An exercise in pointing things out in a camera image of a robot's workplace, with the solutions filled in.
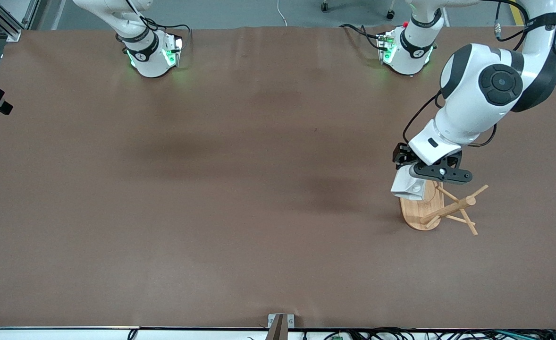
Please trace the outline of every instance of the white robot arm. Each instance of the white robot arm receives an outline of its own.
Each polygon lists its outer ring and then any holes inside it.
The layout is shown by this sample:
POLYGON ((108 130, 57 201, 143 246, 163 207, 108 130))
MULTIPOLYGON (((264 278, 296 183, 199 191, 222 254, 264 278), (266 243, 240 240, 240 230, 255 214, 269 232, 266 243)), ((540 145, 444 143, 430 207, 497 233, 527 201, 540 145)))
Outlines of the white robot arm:
POLYGON ((408 144, 398 144, 392 192, 422 200, 426 180, 463 184, 462 148, 509 112, 544 101, 556 85, 556 0, 519 0, 530 18, 521 52, 470 44, 455 52, 440 78, 446 100, 408 144))
POLYGON ((182 39, 143 21, 140 11, 150 8, 153 0, 73 0, 110 25, 118 40, 127 47, 131 65, 144 77, 159 77, 177 66, 182 39))

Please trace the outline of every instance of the metal bracket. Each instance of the metal bracket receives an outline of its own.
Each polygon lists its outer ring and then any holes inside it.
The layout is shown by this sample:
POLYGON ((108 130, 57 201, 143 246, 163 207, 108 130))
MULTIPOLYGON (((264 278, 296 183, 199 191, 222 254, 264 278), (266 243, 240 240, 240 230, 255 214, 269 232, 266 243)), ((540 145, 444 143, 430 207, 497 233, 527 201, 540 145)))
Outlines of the metal bracket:
POLYGON ((20 40, 21 30, 25 27, 10 12, 0 5, 0 29, 8 35, 8 42, 20 40))
POLYGON ((283 314, 283 313, 268 314, 268 327, 272 327, 272 323, 274 323, 274 319, 276 319, 277 315, 285 315, 287 326, 290 329, 295 328, 295 314, 283 314))
POLYGON ((473 174, 468 170, 459 168, 462 158, 463 152, 459 151, 442 157, 434 164, 425 164, 407 144, 398 143, 393 150, 392 161, 396 164, 396 170, 399 170, 402 166, 414 164, 412 168, 414 171, 413 177, 418 179, 465 184, 473 179, 473 174))
POLYGON ((288 340, 288 329, 295 326, 295 315, 269 314, 268 321, 270 320, 271 327, 265 340, 288 340))
POLYGON ((18 41, 20 41, 20 37, 22 36, 22 30, 18 30, 17 34, 13 35, 13 36, 8 36, 8 38, 6 39, 6 41, 8 43, 17 43, 18 41))

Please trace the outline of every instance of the white cable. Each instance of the white cable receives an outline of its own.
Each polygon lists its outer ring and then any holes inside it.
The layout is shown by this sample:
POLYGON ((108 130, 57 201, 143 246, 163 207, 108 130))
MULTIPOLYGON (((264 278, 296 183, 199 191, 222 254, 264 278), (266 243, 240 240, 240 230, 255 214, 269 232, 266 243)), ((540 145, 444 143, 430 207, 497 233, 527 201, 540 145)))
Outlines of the white cable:
POLYGON ((64 6, 66 6, 66 0, 60 0, 60 6, 58 7, 58 11, 56 12, 56 17, 51 24, 50 30, 55 31, 58 29, 58 25, 60 25, 60 18, 62 17, 62 12, 64 12, 64 6))
POLYGON ((282 17, 282 20, 284 20, 284 26, 288 26, 288 23, 286 22, 286 18, 284 17, 284 15, 282 15, 282 12, 280 11, 280 0, 277 1, 276 8, 278 9, 278 13, 282 17))
POLYGON ((450 18, 448 18, 446 7, 442 7, 442 13, 444 14, 444 24, 446 24, 446 27, 450 27, 450 18))

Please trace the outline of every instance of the gray floor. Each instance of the gray floor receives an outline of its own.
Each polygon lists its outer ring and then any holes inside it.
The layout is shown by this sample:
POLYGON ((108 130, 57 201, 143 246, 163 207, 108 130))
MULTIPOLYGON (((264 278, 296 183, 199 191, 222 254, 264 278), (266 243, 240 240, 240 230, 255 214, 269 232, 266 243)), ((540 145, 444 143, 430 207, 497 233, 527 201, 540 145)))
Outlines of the gray floor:
MULTIPOLYGON (((385 18, 389 0, 328 2, 330 11, 326 13, 320 10, 321 0, 280 0, 280 9, 289 26, 338 26, 344 23, 356 26, 399 25, 410 18, 410 9, 403 0, 396 0, 392 21, 385 18)), ((41 11, 40 29, 110 29, 105 22, 77 7, 72 0, 49 0, 41 11)), ((447 17, 451 26, 492 26, 495 11, 496 3, 483 2, 472 7, 448 8, 447 17)), ((183 23, 195 30, 284 25, 275 0, 157 0, 145 14, 162 24, 183 23)), ((507 6, 502 9, 501 22, 504 25, 514 24, 507 6)), ((4 45, 5 42, 0 41, 0 56, 4 45)))

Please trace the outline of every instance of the brown paper sheet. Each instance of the brown paper sheet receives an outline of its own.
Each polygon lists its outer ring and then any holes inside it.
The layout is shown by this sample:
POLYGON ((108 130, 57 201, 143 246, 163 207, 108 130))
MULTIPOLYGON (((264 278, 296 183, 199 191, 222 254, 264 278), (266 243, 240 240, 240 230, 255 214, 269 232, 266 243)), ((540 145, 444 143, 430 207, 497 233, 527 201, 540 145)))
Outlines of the brown paper sheet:
MULTIPOLYGON (((403 222, 414 77, 340 28, 197 31, 159 79, 113 32, 23 32, 0 65, 0 325, 556 328, 556 92, 465 152, 479 236, 403 222)), ((436 112, 429 108, 415 133, 436 112)))

